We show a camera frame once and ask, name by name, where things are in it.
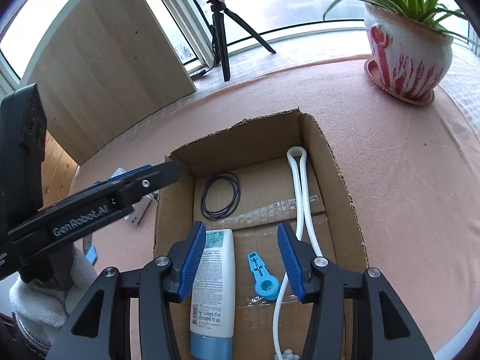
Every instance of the blue tube cap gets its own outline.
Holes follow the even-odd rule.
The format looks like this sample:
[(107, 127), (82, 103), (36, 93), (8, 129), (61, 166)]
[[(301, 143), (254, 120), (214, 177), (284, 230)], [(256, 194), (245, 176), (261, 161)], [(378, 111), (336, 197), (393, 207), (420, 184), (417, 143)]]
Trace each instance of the blue tube cap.
[(198, 360), (231, 360), (232, 338), (208, 337), (191, 332), (190, 353)]

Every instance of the tripod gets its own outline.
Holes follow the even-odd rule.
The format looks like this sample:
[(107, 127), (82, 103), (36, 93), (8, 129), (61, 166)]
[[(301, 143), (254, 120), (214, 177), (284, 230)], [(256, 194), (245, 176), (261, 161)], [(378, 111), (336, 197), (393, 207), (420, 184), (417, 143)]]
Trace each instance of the tripod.
[(219, 0), (208, 0), (208, 2), (212, 5), (210, 9), (212, 9), (213, 12), (212, 17), (214, 31), (212, 32), (212, 35), (213, 37), (216, 36), (217, 38), (217, 44), (214, 46), (213, 52), (215, 55), (220, 55), (220, 61), (215, 58), (214, 66), (217, 66), (218, 62), (222, 63), (223, 80), (225, 82), (230, 81), (230, 64), (229, 53), (227, 51), (223, 13), (236, 22), (241, 28), (246, 30), (246, 32), (253, 36), (269, 52), (275, 54), (275, 50), (267, 42), (265, 42), (265, 40), (258, 33), (256, 33), (255, 30), (250, 27), (239, 15), (228, 9), (225, 3)]

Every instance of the blue plastic tool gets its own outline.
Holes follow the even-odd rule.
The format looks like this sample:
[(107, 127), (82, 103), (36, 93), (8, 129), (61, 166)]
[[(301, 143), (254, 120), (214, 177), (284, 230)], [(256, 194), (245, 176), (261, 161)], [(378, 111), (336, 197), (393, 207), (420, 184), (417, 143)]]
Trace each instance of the blue plastic tool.
[(93, 266), (95, 265), (98, 259), (97, 249), (95, 249), (95, 246), (90, 247), (85, 257), (88, 261), (90, 261), (90, 264), (92, 264)]
[(255, 292), (267, 299), (276, 300), (280, 291), (280, 283), (275, 276), (268, 273), (267, 266), (256, 251), (247, 254), (250, 270), (255, 278)]

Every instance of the cardboard flap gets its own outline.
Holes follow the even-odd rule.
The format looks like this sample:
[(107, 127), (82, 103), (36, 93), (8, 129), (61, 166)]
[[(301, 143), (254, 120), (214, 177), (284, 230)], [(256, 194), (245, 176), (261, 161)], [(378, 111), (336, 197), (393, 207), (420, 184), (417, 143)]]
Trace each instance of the cardboard flap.
[(299, 116), (296, 110), (241, 122), (180, 147), (171, 158), (185, 164), (197, 179), (278, 158), (300, 145)]
[(309, 159), (322, 189), (338, 265), (363, 272), (368, 266), (365, 242), (352, 198), (322, 131), (310, 115), (303, 114), (300, 128)]

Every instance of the wooden floor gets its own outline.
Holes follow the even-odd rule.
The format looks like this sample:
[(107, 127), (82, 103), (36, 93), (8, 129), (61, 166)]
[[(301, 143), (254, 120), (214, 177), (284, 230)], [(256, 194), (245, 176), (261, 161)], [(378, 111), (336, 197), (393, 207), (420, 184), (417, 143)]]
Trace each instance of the wooden floor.
[(68, 196), (77, 170), (77, 163), (46, 132), (45, 161), (42, 163), (43, 206), (47, 207)]

